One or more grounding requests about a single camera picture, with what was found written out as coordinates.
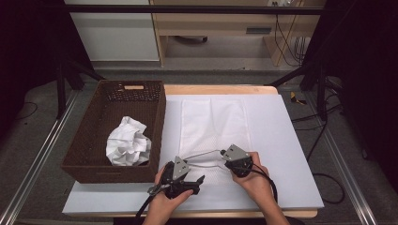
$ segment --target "aluminum rail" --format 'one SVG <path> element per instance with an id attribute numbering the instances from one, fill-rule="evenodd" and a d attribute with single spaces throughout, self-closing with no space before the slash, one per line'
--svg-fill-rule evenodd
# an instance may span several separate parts
<path id="1" fill-rule="evenodd" d="M 307 92 L 304 92 L 306 99 L 309 99 L 310 107 L 312 108 L 313 112 L 316 112 L 315 107 L 315 99 L 314 95 L 311 95 Z M 317 116 L 317 123 L 322 125 L 321 119 Z M 333 136 L 331 135 L 329 129 L 326 127 L 325 134 L 324 134 L 324 142 L 325 145 L 328 147 L 330 156 L 336 166 L 340 177 L 342 178 L 345 191 L 347 192 L 348 196 L 351 199 L 352 204 L 360 218 L 360 222 L 363 225 L 376 225 L 377 221 L 375 216 L 370 208 L 369 204 L 366 202 L 365 197 L 363 196 L 362 191 L 360 190 L 360 186 L 358 185 L 357 181 L 355 180 L 354 174 L 348 168 L 347 163 L 344 160 L 344 157 L 337 146 L 337 143 L 334 141 Z"/>
<path id="2" fill-rule="evenodd" d="M 18 188 L 8 207 L 2 213 L 0 217 L 0 225 L 11 225 L 14 223 L 15 219 L 17 218 L 23 207 L 24 202 L 26 201 L 30 191 L 32 190 L 33 185 L 35 185 L 47 157 L 52 152 L 56 140 L 58 139 L 62 128 L 69 118 L 70 112 L 73 109 L 74 103 L 78 95 L 79 91 L 72 91 L 67 103 L 68 107 L 66 111 L 60 119 L 55 120 L 53 128 L 47 136 L 44 144 L 38 151 L 38 155 L 36 156 L 35 161 L 32 163 L 29 171 L 24 177 L 22 183 L 20 184 L 20 187 Z"/>

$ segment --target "white cloth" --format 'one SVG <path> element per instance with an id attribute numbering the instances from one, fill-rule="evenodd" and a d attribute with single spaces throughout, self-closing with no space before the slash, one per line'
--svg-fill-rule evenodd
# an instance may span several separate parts
<path id="1" fill-rule="evenodd" d="M 245 151 L 252 151 L 242 100 L 183 100 L 181 119 L 179 156 L 183 159 L 227 149 L 232 143 Z M 204 184 L 231 183 L 231 174 L 223 166 L 224 163 L 220 152 L 189 158 L 189 165 L 206 168 L 190 166 L 187 180 L 197 179 L 204 174 Z"/>
<path id="2" fill-rule="evenodd" d="M 106 157 L 114 166 L 135 166 L 149 160 L 151 141 L 144 136 L 146 125 L 124 116 L 109 135 Z"/>

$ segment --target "black curtain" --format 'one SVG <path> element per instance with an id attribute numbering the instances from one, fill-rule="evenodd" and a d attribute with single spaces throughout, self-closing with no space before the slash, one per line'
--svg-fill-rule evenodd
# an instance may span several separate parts
<path id="1" fill-rule="evenodd" d="M 348 2 L 329 0 L 329 7 Z M 398 192 L 398 5 L 394 0 L 359 0 L 338 28 L 322 64 L 342 80 L 341 100 L 361 144 L 378 161 Z M 338 20 L 322 16 L 309 46 L 312 60 Z"/>
<path id="2" fill-rule="evenodd" d="M 44 3 L 65 4 L 63 0 Z M 41 12 L 41 4 L 32 0 L 0 1 L 0 137 L 22 108 L 26 92 L 56 79 L 60 53 L 93 69 L 70 15 Z M 69 72 L 68 81 L 79 79 L 78 71 Z"/>

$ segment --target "white tabletop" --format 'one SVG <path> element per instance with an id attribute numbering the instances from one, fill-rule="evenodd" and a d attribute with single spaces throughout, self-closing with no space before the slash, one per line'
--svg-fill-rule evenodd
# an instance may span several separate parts
<path id="1" fill-rule="evenodd" d="M 284 211 L 324 207 L 308 163 L 303 155 L 282 97 L 279 95 L 175 95 L 167 96 L 161 161 L 178 154 L 181 101 L 183 99 L 240 99 L 247 112 L 252 147 L 268 167 Z M 71 216 L 114 217 L 134 214 L 146 200 L 153 184 L 75 183 L 63 213 Z M 206 212 L 258 211 L 244 190 L 236 185 L 202 185 L 197 196 L 181 204 L 176 215 Z"/>

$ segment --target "brown woven basket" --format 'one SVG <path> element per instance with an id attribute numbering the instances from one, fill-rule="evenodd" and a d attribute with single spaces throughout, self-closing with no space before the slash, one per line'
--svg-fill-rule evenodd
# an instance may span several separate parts
<path id="1" fill-rule="evenodd" d="M 160 81 L 100 81 L 61 168 L 80 183 L 153 182 L 159 168 L 166 109 Z M 152 141 L 149 161 L 139 166 L 113 166 L 106 143 L 123 116 L 146 125 Z"/>

